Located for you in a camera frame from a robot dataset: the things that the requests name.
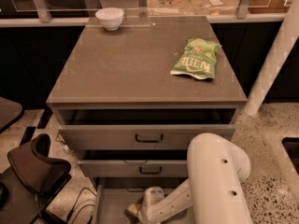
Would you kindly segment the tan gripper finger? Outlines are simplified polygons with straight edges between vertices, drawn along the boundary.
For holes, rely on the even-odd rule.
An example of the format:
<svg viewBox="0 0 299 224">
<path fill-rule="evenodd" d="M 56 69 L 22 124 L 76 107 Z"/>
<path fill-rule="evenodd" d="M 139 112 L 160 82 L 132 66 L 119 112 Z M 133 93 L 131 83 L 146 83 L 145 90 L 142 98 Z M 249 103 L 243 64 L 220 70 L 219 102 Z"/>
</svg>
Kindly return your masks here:
<svg viewBox="0 0 299 224">
<path fill-rule="evenodd" d="M 138 217 L 138 213 L 141 209 L 141 206 L 142 204 L 141 203 L 133 203 L 133 204 L 130 204 L 128 207 L 127 207 L 127 211 L 133 215 L 134 217 Z"/>
</svg>

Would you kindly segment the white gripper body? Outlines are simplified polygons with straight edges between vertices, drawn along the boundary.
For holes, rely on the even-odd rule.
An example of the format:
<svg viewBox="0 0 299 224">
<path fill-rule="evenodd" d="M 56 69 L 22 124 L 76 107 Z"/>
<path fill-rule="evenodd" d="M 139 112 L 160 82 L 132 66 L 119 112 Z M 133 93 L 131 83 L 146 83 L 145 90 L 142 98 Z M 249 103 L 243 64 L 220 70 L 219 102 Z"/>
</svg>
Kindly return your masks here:
<svg viewBox="0 0 299 224">
<path fill-rule="evenodd" d="M 164 199 L 164 191 L 160 187 L 151 187 L 145 190 L 139 220 L 142 224 L 160 224 L 157 221 L 158 203 Z"/>
</svg>

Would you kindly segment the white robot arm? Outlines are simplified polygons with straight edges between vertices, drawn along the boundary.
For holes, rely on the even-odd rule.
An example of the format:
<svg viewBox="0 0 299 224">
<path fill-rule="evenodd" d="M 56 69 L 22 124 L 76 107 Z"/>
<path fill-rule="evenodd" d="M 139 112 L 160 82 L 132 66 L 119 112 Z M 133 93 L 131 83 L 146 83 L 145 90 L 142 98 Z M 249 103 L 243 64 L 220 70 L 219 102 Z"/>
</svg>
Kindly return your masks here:
<svg viewBox="0 0 299 224">
<path fill-rule="evenodd" d="M 251 164 L 242 148 L 201 133 L 188 146 L 187 170 L 188 178 L 169 195 L 160 187 L 148 188 L 128 213 L 142 224 L 161 224 L 191 208 L 195 224 L 253 224 L 241 187 Z"/>
</svg>

